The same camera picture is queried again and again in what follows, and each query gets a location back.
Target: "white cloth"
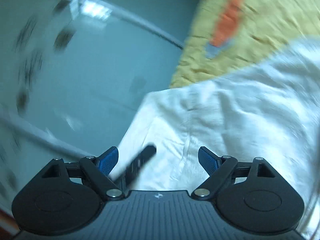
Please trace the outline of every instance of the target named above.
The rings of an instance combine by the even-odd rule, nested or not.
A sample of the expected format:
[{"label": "white cloth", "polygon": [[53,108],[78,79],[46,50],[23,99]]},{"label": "white cloth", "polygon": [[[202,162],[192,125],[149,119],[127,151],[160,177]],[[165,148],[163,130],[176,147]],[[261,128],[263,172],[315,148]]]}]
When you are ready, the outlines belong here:
[{"label": "white cloth", "polygon": [[319,118],[320,40],[299,40],[259,65],[148,94],[118,147],[111,176],[149,143],[157,154],[134,189],[191,193],[208,177],[197,159],[201,146],[240,162],[261,156],[303,198],[298,231],[310,239],[320,221]]}]

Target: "dark wall stain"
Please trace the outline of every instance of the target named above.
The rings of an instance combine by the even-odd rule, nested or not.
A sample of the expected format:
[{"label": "dark wall stain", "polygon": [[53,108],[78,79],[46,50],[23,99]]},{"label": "dark wall stain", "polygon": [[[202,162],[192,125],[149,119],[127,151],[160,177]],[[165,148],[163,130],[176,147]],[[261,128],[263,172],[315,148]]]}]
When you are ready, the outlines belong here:
[{"label": "dark wall stain", "polygon": [[12,132],[12,141],[11,141],[11,147],[14,151],[14,153],[20,152],[20,137],[16,131]]},{"label": "dark wall stain", "polygon": [[5,199],[8,199],[8,193],[3,184],[0,182],[0,195],[2,195]]},{"label": "dark wall stain", "polygon": [[68,43],[70,42],[71,38],[75,34],[75,31],[71,29],[63,29],[57,36],[56,41],[54,42],[54,48],[56,50],[64,50]]},{"label": "dark wall stain", "polygon": [[13,190],[16,191],[18,189],[17,177],[11,170],[7,171],[7,181]]},{"label": "dark wall stain", "polygon": [[16,51],[21,51],[22,49],[25,48],[25,46],[27,45],[31,34],[34,30],[34,28],[36,27],[37,24],[37,17],[36,16],[31,16],[27,23],[25,24],[25,26],[21,29],[21,31],[19,32],[19,35],[17,36],[16,42],[15,42],[15,48]]},{"label": "dark wall stain", "polygon": [[6,163],[7,162],[6,160],[7,160],[7,153],[3,148],[3,146],[0,144],[0,161],[2,163]]},{"label": "dark wall stain", "polygon": [[42,51],[34,50],[19,69],[18,82],[23,82],[28,90],[31,89],[36,74],[41,70],[42,59]]},{"label": "dark wall stain", "polygon": [[16,105],[19,114],[22,114],[27,107],[29,101],[29,92],[28,90],[21,90],[17,95]]},{"label": "dark wall stain", "polygon": [[60,0],[58,4],[55,6],[53,12],[54,13],[60,13],[64,10],[65,7],[69,5],[70,1],[69,0]]},{"label": "dark wall stain", "polygon": [[144,77],[136,76],[133,78],[129,91],[134,94],[142,92],[143,88],[147,84],[147,81]]}]

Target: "blue gripper pad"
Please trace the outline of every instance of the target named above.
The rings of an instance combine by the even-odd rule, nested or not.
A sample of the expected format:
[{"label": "blue gripper pad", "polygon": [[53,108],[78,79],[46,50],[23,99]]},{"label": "blue gripper pad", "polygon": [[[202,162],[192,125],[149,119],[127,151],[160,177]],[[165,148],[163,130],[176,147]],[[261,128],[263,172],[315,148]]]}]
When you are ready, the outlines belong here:
[{"label": "blue gripper pad", "polygon": [[119,152],[116,147],[111,147],[101,156],[96,158],[96,165],[105,176],[109,175],[114,166],[116,166],[119,159]]},{"label": "blue gripper pad", "polygon": [[221,159],[206,147],[200,147],[198,160],[204,170],[211,176],[220,166]]}]

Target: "white pipe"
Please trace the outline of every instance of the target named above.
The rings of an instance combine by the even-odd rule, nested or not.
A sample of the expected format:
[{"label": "white pipe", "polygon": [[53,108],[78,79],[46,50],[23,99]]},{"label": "white pipe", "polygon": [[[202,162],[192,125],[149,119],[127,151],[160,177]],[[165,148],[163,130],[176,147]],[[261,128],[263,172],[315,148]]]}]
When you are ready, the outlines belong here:
[{"label": "white pipe", "polygon": [[105,6],[106,8],[109,8],[112,10],[112,15],[121,18],[122,20],[128,21],[130,23],[133,23],[135,25],[138,25],[139,27],[150,31],[151,33],[154,33],[155,35],[167,40],[168,42],[172,43],[179,49],[183,49],[183,42],[179,41],[177,38],[172,36],[171,34],[165,32],[161,28],[157,27],[153,23],[143,19],[142,17],[131,13],[117,5],[111,4],[109,2],[105,2],[103,0],[89,0],[92,2],[95,2],[97,4],[101,4]]},{"label": "white pipe", "polygon": [[63,153],[70,157],[81,159],[85,156],[92,155],[31,125],[18,115],[9,112],[9,110],[5,109],[3,106],[0,106],[0,123],[3,123],[8,128],[21,133],[36,143],[41,143],[54,151]]}]

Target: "ribbed black surface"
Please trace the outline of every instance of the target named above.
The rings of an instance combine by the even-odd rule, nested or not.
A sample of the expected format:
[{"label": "ribbed black surface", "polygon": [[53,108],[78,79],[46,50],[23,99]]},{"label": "ribbed black surface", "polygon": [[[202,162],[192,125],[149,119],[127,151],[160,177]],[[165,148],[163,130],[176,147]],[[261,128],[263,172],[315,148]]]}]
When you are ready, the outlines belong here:
[{"label": "ribbed black surface", "polygon": [[81,230],[63,236],[22,232],[17,240],[302,240],[294,231],[257,236],[231,227],[212,204],[196,201],[186,191],[133,191],[122,201],[108,203],[100,216]]}]

